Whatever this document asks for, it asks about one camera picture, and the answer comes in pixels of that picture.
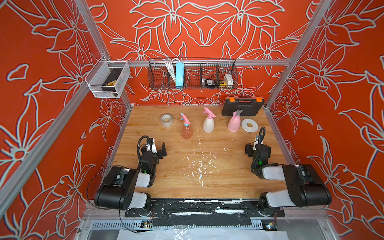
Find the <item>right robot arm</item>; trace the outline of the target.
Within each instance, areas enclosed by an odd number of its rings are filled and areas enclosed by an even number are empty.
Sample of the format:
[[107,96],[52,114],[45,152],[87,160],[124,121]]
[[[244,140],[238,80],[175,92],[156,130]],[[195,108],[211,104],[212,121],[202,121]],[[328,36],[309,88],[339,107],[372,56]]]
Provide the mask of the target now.
[[304,165],[282,165],[269,163],[271,147],[264,144],[247,144],[245,154],[252,158],[251,172],[264,180],[282,181],[286,189],[261,193],[257,209],[269,217],[282,207],[326,206],[332,196],[314,167]]

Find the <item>pink spray bottle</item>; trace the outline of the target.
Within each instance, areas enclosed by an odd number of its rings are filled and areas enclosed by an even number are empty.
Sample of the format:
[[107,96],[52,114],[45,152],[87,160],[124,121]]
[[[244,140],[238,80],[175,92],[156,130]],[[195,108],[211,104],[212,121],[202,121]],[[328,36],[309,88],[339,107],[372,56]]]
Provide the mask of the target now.
[[240,116],[233,115],[233,117],[231,118],[231,120],[228,123],[228,130],[232,133],[236,133],[241,126],[241,121],[242,120],[241,120]]

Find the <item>white spray bottle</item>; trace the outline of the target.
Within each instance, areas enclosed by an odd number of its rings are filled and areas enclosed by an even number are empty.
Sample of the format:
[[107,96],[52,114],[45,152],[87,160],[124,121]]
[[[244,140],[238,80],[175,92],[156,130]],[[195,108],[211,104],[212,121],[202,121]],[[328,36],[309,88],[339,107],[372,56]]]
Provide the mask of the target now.
[[215,129],[215,120],[214,117],[208,116],[203,123],[203,131],[205,133],[212,133]]

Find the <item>pink blue spray nozzle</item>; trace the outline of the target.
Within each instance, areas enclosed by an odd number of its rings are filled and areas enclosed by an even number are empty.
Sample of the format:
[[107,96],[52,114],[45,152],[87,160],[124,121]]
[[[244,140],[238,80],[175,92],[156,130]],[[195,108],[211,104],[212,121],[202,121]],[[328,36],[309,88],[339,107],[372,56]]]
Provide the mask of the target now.
[[181,120],[184,121],[184,126],[189,126],[191,123],[184,113],[181,113]]

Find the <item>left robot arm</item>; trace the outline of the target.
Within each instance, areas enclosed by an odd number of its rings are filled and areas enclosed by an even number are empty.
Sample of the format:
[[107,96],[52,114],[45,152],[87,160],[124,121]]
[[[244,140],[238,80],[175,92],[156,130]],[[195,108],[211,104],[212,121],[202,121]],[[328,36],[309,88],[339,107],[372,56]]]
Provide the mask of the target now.
[[147,217],[152,212],[151,196],[136,188],[150,188],[156,179],[157,165],[167,156],[165,143],[157,150],[154,139],[139,147],[139,165],[135,169],[112,166],[104,177],[94,205],[102,209],[121,210],[126,216]]

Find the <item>clear reddish spray bottle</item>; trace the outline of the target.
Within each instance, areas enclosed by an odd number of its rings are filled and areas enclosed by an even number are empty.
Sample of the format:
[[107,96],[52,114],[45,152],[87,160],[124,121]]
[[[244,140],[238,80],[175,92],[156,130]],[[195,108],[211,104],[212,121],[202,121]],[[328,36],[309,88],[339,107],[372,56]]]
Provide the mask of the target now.
[[183,139],[190,139],[193,136],[193,130],[191,125],[184,124],[181,128],[181,136]]

